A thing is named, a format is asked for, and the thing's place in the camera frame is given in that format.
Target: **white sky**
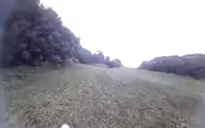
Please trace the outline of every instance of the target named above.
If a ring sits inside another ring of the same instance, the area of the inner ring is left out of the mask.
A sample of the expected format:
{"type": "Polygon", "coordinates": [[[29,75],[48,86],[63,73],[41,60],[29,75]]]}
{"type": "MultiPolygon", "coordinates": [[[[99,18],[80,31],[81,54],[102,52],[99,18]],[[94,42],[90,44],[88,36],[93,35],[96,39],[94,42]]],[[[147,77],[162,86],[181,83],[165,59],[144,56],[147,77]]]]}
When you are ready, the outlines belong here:
{"type": "Polygon", "coordinates": [[[205,53],[205,0],[41,0],[91,52],[125,66],[156,56],[205,53]]]}

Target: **grassy field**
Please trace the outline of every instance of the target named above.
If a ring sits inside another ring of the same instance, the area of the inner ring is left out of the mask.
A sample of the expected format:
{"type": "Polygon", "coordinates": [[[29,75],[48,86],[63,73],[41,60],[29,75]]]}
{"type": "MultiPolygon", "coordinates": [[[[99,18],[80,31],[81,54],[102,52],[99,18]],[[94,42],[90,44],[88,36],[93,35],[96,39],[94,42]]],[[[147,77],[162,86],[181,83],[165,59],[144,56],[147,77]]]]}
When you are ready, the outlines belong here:
{"type": "Polygon", "coordinates": [[[2,76],[9,128],[205,128],[205,81],[87,65],[2,76]]]}

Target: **foliage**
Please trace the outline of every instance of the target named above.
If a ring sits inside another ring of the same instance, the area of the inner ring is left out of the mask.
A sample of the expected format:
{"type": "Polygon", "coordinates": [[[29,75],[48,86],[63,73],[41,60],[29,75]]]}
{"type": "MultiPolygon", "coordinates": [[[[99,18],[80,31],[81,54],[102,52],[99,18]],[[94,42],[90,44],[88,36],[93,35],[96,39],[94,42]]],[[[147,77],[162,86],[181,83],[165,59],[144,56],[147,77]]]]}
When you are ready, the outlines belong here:
{"type": "Polygon", "coordinates": [[[139,68],[205,79],[205,55],[157,57],[143,62],[139,68]]]}
{"type": "Polygon", "coordinates": [[[57,13],[38,0],[16,0],[5,25],[1,48],[2,66],[41,65],[44,63],[106,64],[104,54],[92,54],[80,45],[57,13]]]}

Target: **mowed grass path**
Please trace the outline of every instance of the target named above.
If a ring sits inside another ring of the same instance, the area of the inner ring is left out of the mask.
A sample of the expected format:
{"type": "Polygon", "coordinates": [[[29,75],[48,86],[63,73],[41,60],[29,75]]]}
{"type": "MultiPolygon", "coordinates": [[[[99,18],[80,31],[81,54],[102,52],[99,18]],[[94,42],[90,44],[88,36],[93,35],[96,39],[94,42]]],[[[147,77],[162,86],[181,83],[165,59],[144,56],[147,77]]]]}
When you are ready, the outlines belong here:
{"type": "Polygon", "coordinates": [[[7,127],[205,127],[205,81],[88,65],[3,71],[7,127]]]}

